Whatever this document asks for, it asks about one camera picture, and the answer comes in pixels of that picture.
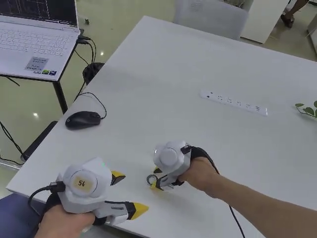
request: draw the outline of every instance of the person's foot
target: person's foot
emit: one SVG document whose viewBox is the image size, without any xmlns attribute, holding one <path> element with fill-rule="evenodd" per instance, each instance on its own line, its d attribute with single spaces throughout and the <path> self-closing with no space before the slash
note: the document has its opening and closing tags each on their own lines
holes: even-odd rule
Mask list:
<svg viewBox="0 0 317 238">
<path fill-rule="evenodd" d="M 284 22 L 284 25 L 288 28 L 292 28 L 294 20 L 292 18 L 286 18 L 285 15 L 281 15 L 281 19 Z"/>
</svg>

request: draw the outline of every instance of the laptop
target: laptop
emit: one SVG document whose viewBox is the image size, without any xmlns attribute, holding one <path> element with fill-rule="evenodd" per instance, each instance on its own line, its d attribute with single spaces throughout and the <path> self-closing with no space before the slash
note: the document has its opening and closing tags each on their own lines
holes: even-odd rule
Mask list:
<svg viewBox="0 0 317 238">
<path fill-rule="evenodd" d="M 75 0 L 0 0 L 0 75 L 58 81 L 79 34 Z"/>
</svg>

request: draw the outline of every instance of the floor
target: floor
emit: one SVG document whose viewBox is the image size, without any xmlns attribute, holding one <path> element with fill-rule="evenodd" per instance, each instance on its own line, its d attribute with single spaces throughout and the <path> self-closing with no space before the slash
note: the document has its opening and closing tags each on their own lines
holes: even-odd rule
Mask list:
<svg viewBox="0 0 317 238">
<path fill-rule="evenodd" d="M 100 62 L 107 61 L 143 15 L 166 21 L 171 21 L 174 15 L 174 0 L 79 0 L 77 7 L 81 16 L 80 26 L 85 29 L 85 35 L 96 41 L 96 61 Z M 316 13 L 317 7 L 305 6 L 295 15 L 292 29 L 285 28 L 278 21 L 263 45 L 246 39 L 242 41 L 316 61 L 316 54 L 305 38 L 307 25 Z M 84 25 L 84 17 L 90 19 L 91 25 Z M 90 48 L 78 46 L 77 51 L 89 60 Z M 74 55 L 61 80 L 69 105 L 83 82 L 81 73 L 84 67 L 85 63 Z M 0 78 L 0 119 L 23 150 L 62 113 L 51 84 L 22 79 L 16 81 L 20 87 Z M 19 153 L 2 132 L 0 149 L 2 157 L 18 161 Z M 5 186 L 15 173 L 0 167 L 0 198 L 9 194 Z"/>
</svg>

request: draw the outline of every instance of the metal ring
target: metal ring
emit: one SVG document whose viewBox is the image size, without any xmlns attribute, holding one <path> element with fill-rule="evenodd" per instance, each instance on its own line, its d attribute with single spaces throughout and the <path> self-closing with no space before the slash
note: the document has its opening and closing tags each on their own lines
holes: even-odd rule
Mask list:
<svg viewBox="0 0 317 238">
<path fill-rule="evenodd" d="M 151 178 L 155 178 L 156 181 L 159 179 L 156 175 L 149 175 L 149 176 L 147 176 L 148 186 L 152 186 L 152 183 L 150 182 L 150 179 L 151 179 Z"/>
</svg>

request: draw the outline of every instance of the laptop sticker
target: laptop sticker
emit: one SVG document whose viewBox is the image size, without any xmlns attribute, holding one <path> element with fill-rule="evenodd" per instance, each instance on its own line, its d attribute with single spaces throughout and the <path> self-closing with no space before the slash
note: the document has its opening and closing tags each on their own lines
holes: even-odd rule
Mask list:
<svg viewBox="0 0 317 238">
<path fill-rule="evenodd" d="M 39 58 L 39 57 L 32 57 L 29 63 L 26 65 L 25 70 L 35 71 L 35 72 L 42 72 L 45 65 L 49 59 Z"/>
<path fill-rule="evenodd" d="M 43 72 L 42 72 L 42 74 L 49 74 L 49 73 L 50 73 L 50 71 L 47 70 L 47 69 L 44 69 Z"/>
<path fill-rule="evenodd" d="M 56 75 L 56 73 L 57 73 L 56 71 L 51 71 L 50 75 L 54 76 L 54 75 Z"/>
</svg>

